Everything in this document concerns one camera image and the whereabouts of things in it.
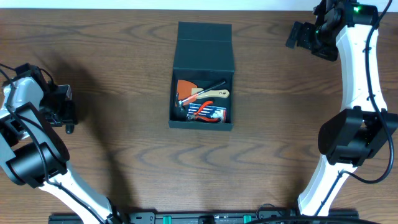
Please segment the orange scraper wooden handle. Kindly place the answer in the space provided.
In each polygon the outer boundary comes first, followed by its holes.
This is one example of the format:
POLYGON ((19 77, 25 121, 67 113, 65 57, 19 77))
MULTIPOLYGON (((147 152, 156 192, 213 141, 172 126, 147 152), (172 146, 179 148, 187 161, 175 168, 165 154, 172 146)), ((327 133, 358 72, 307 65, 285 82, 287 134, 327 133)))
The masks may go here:
MULTIPOLYGON (((191 95, 202 91, 202 88, 199 88, 196 84, 186 81, 186 80, 178 80, 177 82, 177 95, 178 100, 184 100, 191 95)), ((229 97, 228 90, 210 90, 206 93, 202 93, 201 95, 195 96, 190 99, 190 101, 205 99, 205 98, 227 98, 229 97)))

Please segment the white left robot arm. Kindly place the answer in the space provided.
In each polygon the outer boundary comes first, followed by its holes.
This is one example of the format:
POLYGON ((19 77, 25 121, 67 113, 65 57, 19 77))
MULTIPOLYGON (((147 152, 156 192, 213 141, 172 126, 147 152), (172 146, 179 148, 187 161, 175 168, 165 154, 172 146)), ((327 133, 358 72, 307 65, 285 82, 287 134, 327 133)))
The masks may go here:
POLYGON ((1 168, 17 185, 50 193, 83 223, 129 223, 104 195, 75 172, 65 143, 54 131, 71 134, 78 121, 70 85, 46 80, 47 71, 29 63, 12 69, 2 84, 1 168))

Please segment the small hammer black red handle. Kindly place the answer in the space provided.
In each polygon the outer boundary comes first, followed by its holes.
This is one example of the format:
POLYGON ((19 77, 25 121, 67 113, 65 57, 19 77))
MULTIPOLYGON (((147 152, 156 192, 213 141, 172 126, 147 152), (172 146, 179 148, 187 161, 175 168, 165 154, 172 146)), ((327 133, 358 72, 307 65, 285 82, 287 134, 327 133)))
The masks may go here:
POLYGON ((182 110, 185 105, 193 103, 196 100, 211 97, 227 98, 230 92, 227 89, 220 89, 224 84, 226 84, 226 81, 222 80, 207 88, 199 88, 198 85, 190 81, 178 80, 175 105, 182 110))

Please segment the dark green gift box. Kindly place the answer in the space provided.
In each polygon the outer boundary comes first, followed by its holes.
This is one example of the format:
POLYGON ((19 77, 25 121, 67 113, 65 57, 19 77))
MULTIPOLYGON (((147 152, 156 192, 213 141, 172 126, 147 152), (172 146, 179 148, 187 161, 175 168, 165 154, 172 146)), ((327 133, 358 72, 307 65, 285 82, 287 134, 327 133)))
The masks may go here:
POLYGON ((234 70, 231 24, 179 22, 170 87, 169 127, 232 130, 231 98, 215 101, 216 106, 226 108, 226 121, 223 124, 187 121, 187 110, 180 110, 176 103, 178 80, 193 82, 199 88, 209 87, 217 81, 225 80, 226 83, 222 87, 231 91, 234 70))

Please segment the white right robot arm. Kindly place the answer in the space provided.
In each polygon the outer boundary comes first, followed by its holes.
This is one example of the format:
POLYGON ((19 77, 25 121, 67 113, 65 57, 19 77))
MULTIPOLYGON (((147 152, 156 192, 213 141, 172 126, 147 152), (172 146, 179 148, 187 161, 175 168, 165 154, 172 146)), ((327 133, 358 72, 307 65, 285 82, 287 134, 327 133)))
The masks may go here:
POLYGON ((353 0, 322 0, 313 13, 314 23, 294 23, 286 46, 341 63, 340 112, 319 130, 320 159, 297 199, 301 215, 325 217, 358 167, 383 146, 395 152, 397 115, 388 111, 379 82, 377 39, 384 12, 353 0))

